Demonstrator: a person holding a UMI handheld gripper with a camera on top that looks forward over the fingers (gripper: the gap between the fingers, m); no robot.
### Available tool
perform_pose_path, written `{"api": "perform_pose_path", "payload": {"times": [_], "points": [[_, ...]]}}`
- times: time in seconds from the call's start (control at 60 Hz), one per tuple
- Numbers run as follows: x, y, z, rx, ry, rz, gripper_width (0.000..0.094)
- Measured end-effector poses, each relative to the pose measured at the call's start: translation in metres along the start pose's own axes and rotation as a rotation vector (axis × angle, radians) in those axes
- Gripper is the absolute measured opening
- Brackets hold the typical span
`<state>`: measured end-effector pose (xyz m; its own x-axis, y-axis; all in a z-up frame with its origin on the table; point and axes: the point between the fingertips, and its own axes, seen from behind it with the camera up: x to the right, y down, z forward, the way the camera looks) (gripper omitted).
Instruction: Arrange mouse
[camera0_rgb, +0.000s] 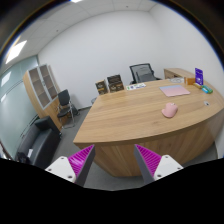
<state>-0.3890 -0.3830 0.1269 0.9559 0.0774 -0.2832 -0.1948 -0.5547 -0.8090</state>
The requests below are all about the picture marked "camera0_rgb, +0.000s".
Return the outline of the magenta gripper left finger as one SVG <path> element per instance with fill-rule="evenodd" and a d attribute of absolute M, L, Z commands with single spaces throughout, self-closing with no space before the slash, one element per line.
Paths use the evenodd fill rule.
<path fill-rule="evenodd" d="M 83 187 L 94 157 L 95 146 L 90 145 L 69 157 L 59 157 L 46 171 Z"/>

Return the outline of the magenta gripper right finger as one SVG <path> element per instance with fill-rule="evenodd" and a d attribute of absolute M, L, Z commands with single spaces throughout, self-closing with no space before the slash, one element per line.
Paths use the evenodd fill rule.
<path fill-rule="evenodd" d="M 145 185 L 182 169 L 182 166 L 171 156 L 160 156 L 138 144 L 134 145 L 134 156 L 137 160 Z"/>

